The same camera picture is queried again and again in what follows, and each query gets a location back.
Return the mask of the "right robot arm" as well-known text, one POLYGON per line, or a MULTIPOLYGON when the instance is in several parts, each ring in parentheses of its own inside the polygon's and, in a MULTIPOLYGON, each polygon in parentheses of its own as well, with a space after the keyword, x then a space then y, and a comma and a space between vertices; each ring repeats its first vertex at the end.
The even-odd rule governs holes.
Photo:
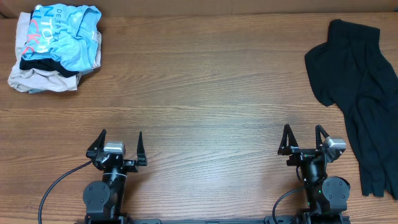
POLYGON ((341 177, 329 177, 326 168, 337 160, 346 150, 342 138, 331 137, 321 125, 315 126, 316 146, 313 149, 299 147, 289 124, 284 126, 282 139, 277 153, 288 156, 286 164, 296 168, 297 178, 303 183, 298 189, 283 194, 274 204, 272 219, 274 223, 293 224, 344 224, 349 217, 342 213, 347 210, 350 184, 341 177), (292 217, 278 218, 275 214, 278 204, 287 196, 305 191, 307 208, 297 211, 292 217))

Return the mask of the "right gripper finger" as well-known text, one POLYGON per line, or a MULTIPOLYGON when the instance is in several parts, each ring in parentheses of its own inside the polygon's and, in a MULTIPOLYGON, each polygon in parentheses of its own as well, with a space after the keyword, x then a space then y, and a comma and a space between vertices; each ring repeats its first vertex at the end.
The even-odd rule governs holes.
POLYGON ((290 125, 286 124, 284 126, 282 140, 280 142, 280 146, 279 146, 277 153, 278 154, 293 154, 297 149, 299 149, 299 145, 296 141, 296 138, 292 132, 290 125))
POLYGON ((315 126, 315 140, 316 140, 316 148, 321 149, 323 147, 322 138, 326 139, 330 135, 323 129, 323 127, 318 124, 315 126))

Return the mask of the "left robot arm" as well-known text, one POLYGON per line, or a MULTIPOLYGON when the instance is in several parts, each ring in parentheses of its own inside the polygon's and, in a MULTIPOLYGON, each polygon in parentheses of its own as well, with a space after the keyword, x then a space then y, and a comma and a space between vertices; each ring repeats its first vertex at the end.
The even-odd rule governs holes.
POLYGON ((86 157, 103 175, 101 180, 88 184, 83 191, 85 223, 132 223, 129 215, 121 210, 128 173, 138 172, 140 166, 147 165, 142 134, 137 142, 136 159, 124 157, 123 142, 106 142, 105 139, 106 130, 102 130, 86 151, 86 157))

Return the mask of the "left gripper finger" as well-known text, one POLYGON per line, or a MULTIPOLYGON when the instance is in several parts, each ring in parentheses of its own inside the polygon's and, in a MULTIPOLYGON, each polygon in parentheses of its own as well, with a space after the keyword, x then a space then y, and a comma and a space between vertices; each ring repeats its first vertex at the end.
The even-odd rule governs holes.
POLYGON ((145 161, 146 160, 146 152, 144 149, 142 132, 139 132, 139 139, 137 142, 137 160, 138 161, 145 161))
POLYGON ((94 142, 90 145, 87 151, 95 151, 97 149, 103 149, 106 138, 106 130, 103 129, 99 136, 94 140, 94 142))

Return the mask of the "black t-shirt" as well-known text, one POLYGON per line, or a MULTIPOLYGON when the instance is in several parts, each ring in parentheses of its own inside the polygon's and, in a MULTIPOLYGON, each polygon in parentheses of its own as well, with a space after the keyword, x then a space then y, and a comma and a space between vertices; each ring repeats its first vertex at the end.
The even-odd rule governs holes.
POLYGON ((315 98, 343 113, 363 195, 397 198, 397 75, 379 38, 378 28, 335 19, 305 66, 315 98))

